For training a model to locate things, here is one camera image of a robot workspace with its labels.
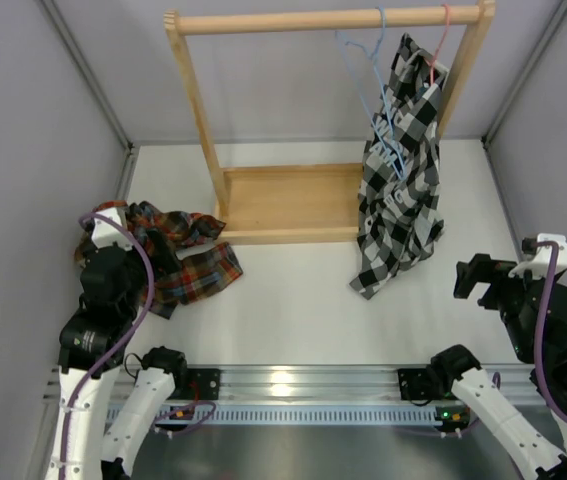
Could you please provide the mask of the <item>red brown plaid shirt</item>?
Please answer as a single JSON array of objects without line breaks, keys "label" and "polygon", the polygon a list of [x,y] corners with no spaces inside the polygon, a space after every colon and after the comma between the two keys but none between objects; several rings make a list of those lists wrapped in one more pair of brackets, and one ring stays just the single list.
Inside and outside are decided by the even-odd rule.
[{"label": "red brown plaid shirt", "polygon": [[155,279],[151,313],[168,320],[176,307],[209,298],[243,275],[232,246],[217,241],[225,222],[203,213],[164,212],[148,201],[108,201],[94,211],[110,207],[123,208],[129,232],[145,251],[146,231],[157,229],[180,261],[176,274]]}]

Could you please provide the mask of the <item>light blue plastic hanger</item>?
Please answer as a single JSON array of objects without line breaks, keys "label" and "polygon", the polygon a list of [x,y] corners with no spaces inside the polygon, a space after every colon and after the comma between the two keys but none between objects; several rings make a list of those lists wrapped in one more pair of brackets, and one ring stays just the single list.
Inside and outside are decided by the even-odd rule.
[{"label": "light blue plastic hanger", "polygon": [[[379,16],[381,19],[381,27],[380,27],[380,34],[372,50],[369,50],[363,44],[352,41],[346,34],[342,33],[340,30],[336,30],[334,32],[334,37],[340,55],[342,57],[342,60],[344,61],[348,74],[355,85],[355,89],[359,96],[360,102],[363,106],[366,116],[368,117],[370,126],[372,127],[372,130],[381,146],[381,153],[378,153],[378,156],[394,170],[397,179],[402,181],[407,178],[407,169],[401,149],[399,148],[398,142],[396,141],[395,138],[392,105],[386,95],[385,83],[383,82],[380,71],[378,69],[379,50],[384,40],[385,29],[387,25],[386,15],[382,7],[378,6],[377,10],[379,12]],[[386,121],[385,127],[381,127],[380,124],[375,120],[375,117],[370,107],[368,106],[367,101],[365,100],[361,83],[357,78],[356,74],[354,73],[353,66],[347,54],[348,46],[353,46],[361,50],[371,64],[372,71],[380,88],[380,98],[382,101],[382,106],[378,118],[381,119],[382,114],[385,114],[385,121]]]}]

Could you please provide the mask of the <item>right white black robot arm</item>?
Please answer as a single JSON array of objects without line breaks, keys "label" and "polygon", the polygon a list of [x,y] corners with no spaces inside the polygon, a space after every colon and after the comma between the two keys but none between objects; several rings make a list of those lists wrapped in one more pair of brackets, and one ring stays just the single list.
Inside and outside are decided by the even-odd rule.
[{"label": "right white black robot arm", "polygon": [[477,254],[456,266],[453,295],[466,299],[487,285],[478,304],[499,313],[517,359],[531,366],[530,380],[559,427],[563,445],[537,431],[499,390],[477,358],[454,345],[426,368],[431,390],[463,402],[506,450],[524,479],[567,479],[567,246],[533,243],[523,262]]}]

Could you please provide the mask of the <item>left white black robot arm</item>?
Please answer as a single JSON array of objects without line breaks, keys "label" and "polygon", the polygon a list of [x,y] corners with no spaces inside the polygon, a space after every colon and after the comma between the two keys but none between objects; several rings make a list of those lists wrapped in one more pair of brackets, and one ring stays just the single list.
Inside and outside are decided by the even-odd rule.
[{"label": "left white black robot arm", "polygon": [[79,308],[60,334],[60,401],[48,479],[128,479],[160,406],[189,386],[183,353],[154,347],[112,424],[109,401],[151,266],[122,234],[94,237]]}]

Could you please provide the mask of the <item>black white checkered shirt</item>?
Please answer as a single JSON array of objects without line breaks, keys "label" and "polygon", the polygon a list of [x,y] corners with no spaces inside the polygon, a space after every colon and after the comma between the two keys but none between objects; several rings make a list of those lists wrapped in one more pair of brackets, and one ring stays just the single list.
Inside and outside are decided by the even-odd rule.
[{"label": "black white checkered shirt", "polygon": [[[384,82],[391,102],[395,138],[407,178],[379,158],[381,146],[372,127],[364,144],[362,180],[357,194],[361,255],[350,286],[365,299],[374,297],[398,274],[430,258],[444,230],[439,212],[441,191],[439,108],[448,70],[436,63],[435,84],[429,84],[432,54],[403,34]],[[372,111],[379,119],[382,101]]]}]

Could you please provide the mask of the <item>pink plastic hanger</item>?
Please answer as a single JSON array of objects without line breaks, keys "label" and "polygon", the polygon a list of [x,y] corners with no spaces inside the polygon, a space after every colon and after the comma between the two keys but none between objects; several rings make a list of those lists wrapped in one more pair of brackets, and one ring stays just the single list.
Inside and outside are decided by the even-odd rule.
[{"label": "pink plastic hanger", "polygon": [[447,4],[447,3],[443,3],[442,7],[444,8],[445,11],[445,23],[444,23],[444,30],[443,33],[440,37],[440,40],[436,46],[436,49],[434,50],[434,53],[432,54],[428,65],[429,65],[429,84],[430,85],[434,85],[435,84],[435,69],[436,69],[436,63],[438,61],[438,57],[441,51],[441,48],[443,47],[445,40],[447,38],[450,26],[451,26],[451,7]]}]

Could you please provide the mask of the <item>wooden clothes rack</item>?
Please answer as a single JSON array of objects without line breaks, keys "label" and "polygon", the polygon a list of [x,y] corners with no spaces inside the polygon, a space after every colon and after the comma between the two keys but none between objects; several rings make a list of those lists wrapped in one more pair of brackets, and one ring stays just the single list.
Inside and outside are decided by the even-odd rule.
[{"label": "wooden clothes rack", "polygon": [[223,168],[204,109],[189,51],[190,36],[462,25],[465,28],[442,92],[445,132],[495,16],[493,1],[473,6],[290,12],[254,15],[163,16],[212,181],[221,238],[239,245],[344,242],[358,231],[359,163]]}]

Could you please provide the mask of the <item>aluminium mounting rail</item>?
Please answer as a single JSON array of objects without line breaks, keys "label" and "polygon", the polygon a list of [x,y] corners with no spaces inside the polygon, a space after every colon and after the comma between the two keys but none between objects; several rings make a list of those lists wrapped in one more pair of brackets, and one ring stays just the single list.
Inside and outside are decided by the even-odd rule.
[{"label": "aluminium mounting rail", "polygon": [[210,375],[196,369],[196,395],[209,404],[179,417],[182,399],[158,410],[159,426],[334,425],[440,426],[461,404],[455,400],[404,400],[393,366],[228,366]]}]

